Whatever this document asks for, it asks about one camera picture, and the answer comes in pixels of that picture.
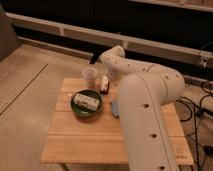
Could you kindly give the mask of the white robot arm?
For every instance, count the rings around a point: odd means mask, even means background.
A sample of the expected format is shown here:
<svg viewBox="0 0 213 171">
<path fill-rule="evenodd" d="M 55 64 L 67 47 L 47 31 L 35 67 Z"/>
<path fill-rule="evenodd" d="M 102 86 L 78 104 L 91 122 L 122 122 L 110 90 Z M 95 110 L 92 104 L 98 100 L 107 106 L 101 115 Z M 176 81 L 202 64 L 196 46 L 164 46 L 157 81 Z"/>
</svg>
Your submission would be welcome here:
<svg viewBox="0 0 213 171">
<path fill-rule="evenodd" d="M 179 171 L 161 107 L 175 101 L 185 82 L 178 71 L 156 63 L 127 59 L 117 45 L 94 53 L 111 76 L 121 72 L 117 104 L 130 171 Z"/>
</svg>

